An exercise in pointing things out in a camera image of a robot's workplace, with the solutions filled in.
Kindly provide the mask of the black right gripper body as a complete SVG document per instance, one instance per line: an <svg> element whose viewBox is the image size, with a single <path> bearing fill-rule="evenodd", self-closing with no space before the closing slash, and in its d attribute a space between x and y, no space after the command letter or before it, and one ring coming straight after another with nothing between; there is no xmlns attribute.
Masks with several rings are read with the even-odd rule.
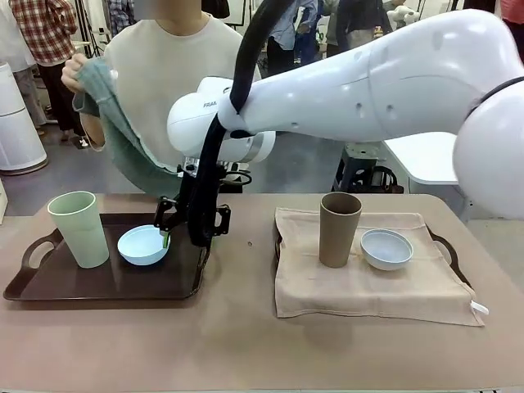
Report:
<svg viewBox="0 0 524 393"><path fill-rule="evenodd" d="M175 197L175 224L187 222L188 212L192 204L195 190L199 184L197 177L198 165L185 164L182 168L182 182L178 195Z"/></svg>

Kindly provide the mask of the person's right hand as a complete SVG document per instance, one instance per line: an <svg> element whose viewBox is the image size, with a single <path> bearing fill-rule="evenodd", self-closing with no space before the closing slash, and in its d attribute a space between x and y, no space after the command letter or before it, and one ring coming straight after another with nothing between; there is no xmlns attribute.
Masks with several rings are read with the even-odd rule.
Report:
<svg viewBox="0 0 524 393"><path fill-rule="evenodd" d="M84 86L78 81L78 76L87 61L88 58L85 55L75 53L65 62L62 69L61 82L73 93L84 91Z"/></svg>

